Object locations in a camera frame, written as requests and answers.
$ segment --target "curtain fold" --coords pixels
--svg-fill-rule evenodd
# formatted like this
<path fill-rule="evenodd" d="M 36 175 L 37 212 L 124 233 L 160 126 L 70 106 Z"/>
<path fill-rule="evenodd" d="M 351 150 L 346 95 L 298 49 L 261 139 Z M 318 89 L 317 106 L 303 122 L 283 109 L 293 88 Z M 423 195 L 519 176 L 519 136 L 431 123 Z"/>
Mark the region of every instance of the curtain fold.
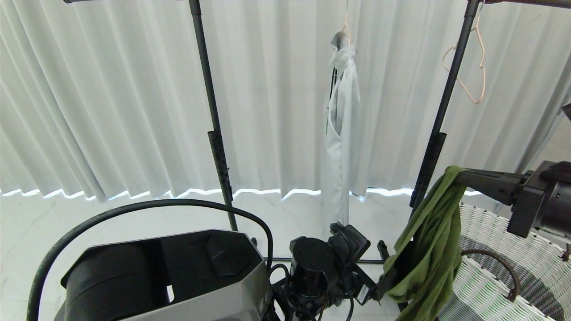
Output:
<path fill-rule="evenodd" d="M 412 187 L 465 2 L 350 0 L 367 186 Z M 345 0 L 201 1 L 234 190 L 320 189 L 321 109 Z M 98 199 L 219 188 L 186 1 L 0 3 L 0 188 Z M 456 86 L 436 169 L 524 168 L 569 91 L 571 10 L 485 5 L 487 88 Z M 475 35 L 460 69 L 481 84 Z"/>

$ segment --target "vertical black pole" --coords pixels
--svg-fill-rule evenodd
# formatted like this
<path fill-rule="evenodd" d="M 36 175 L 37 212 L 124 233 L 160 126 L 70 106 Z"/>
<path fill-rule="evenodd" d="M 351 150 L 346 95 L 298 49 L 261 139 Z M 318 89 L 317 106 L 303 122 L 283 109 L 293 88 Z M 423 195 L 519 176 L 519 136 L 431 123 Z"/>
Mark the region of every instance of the vertical black pole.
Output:
<path fill-rule="evenodd" d="M 189 2 L 192 21 L 194 22 L 196 42 L 198 44 L 198 52 L 200 53 L 200 64 L 202 65 L 204 85 L 206 86 L 206 96 L 208 97 L 208 105 L 210 107 L 212 128 L 214 129 L 208 132 L 208 138 L 210 140 L 210 147 L 212 148 L 212 156 L 214 157 L 214 162 L 216 164 L 216 171 L 218 172 L 218 181 L 220 182 L 220 188 L 222 189 L 224 203 L 228 206 L 232 206 L 232 187 L 230 186 L 230 177 L 228 176 L 224 144 L 222 143 L 220 120 L 218 119 L 218 109 L 216 108 L 216 98 L 214 96 L 214 85 L 212 84 L 212 74 L 210 73 L 210 63 L 208 62 L 208 52 L 206 50 L 206 40 L 204 38 L 204 28 L 202 26 L 200 2 L 199 0 L 189 0 Z M 228 220 L 230 221 L 232 231 L 237 231 L 238 225 L 236 224 L 236 217 L 233 213 L 228 212 Z"/>
<path fill-rule="evenodd" d="M 442 127 L 444 115 L 446 114 L 446 109 L 448 108 L 450 97 L 452 96 L 452 90 L 454 89 L 456 78 L 458 77 L 462 57 L 466 50 L 466 44 L 468 43 L 468 37 L 470 36 L 472 23 L 476 16 L 476 12 L 478 11 L 478 3 L 480 1 L 481 0 L 468 0 L 468 6 L 466 7 L 466 13 L 464 14 L 464 24 L 462 25 L 462 30 L 460 31 L 460 37 L 458 39 L 458 46 L 454 53 L 454 58 L 452 59 L 450 73 L 448 73 L 448 80 L 446 80 L 446 85 L 444 86 L 442 100 L 440 101 L 440 106 L 436 113 L 436 119 L 432 126 L 432 132 L 430 139 L 428 140 L 426 152 L 424 153 L 423 163 L 420 166 L 419 176 L 416 179 L 415 190 L 412 192 L 411 202 L 409 205 L 412 207 L 413 212 L 420 205 L 420 202 L 424 199 L 424 195 L 427 193 L 428 185 L 430 184 L 430 180 L 434 174 L 436 163 L 440 156 L 440 151 L 442 150 L 444 140 L 446 139 L 446 134 L 441 133 L 440 128 Z"/>

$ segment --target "floor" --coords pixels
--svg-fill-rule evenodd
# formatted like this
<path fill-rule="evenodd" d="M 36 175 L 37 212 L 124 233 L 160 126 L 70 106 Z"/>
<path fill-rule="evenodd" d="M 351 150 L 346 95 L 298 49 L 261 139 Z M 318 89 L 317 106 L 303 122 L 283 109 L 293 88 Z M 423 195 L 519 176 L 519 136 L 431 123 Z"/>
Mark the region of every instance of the floor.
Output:
<path fill-rule="evenodd" d="M 222 202 L 220 194 L 192 193 L 187 198 Z M 466 202 L 479 207 L 493 208 L 485 196 L 466 196 Z M 1 312 L 3 321 L 25 320 L 26 302 L 31 280 L 48 249 L 69 229 L 102 211 L 124 204 L 151 199 L 120 197 L 107 202 L 87 200 L 84 196 L 69 199 L 63 195 L 44 198 L 41 195 L 15 194 L 0 197 L 1 215 Z M 382 196 L 368 194 L 359 199 L 351 197 L 350 224 L 354 225 L 372 244 L 382 239 L 393 252 L 394 242 L 408 220 L 409 195 Z M 319 215 L 319 196 L 293 194 L 281 200 L 279 194 L 239 194 L 234 206 L 260 216 L 274 236 L 274 256 L 291 256 L 290 240 L 304 235 L 319 237 L 322 221 Z M 262 253 L 267 244 L 263 231 L 254 223 L 238 218 L 240 231 L 256 237 Z M 155 208 L 126 214 L 106 221 L 85 232 L 60 254 L 52 266 L 42 297 L 40 320 L 53 320 L 65 297 L 59 280 L 86 248 L 104 243 L 152 238 L 210 228 L 228 229 L 226 213 L 204 208 Z M 375 246 L 364 259 L 379 259 Z M 382 266 L 365 265 L 363 269 L 377 279 Z M 348 304 L 326 311 L 324 320 L 345 320 Z M 394 320 L 399 311 L 390 299 L 381 305 L 369 302 L 356 306 L 352 320 Z"/>

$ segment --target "wicker basket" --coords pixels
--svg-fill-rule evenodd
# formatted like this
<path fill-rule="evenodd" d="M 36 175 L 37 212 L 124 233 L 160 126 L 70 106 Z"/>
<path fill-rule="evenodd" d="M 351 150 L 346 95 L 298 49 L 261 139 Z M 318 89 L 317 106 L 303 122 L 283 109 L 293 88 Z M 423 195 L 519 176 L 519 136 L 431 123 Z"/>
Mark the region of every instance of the wicker basket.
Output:
<path fill-rule="evenodd" d="M 561 259 L 562 248 L 534 233 L 510 234 L 507 219 L 481 208 L 462 203 L 460 212 L 460 247 L 503 257 L 519 279 L 519 296 L 506 298 L 516 282 L 502 263 L 469 254 L 440 320 L 571 320 L 571 262 Z"/>

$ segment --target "hanging white pants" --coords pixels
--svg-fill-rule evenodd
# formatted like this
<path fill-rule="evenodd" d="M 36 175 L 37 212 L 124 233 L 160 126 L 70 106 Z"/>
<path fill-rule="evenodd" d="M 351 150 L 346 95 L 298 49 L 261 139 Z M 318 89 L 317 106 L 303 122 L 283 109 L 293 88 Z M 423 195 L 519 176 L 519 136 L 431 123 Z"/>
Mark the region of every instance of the hanging white pants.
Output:
<path fill-rule="evenodd" d="M 359 85 L 353 45 L 336 50 L 332 64 L 337 83 L 323 111 L 324 138 L 321 155 L 321 214 L 323 239 L 330 236 L 329 225 L 349 223 L 349 176 L 351 168 L 351 117 L 359 105 Z"/>

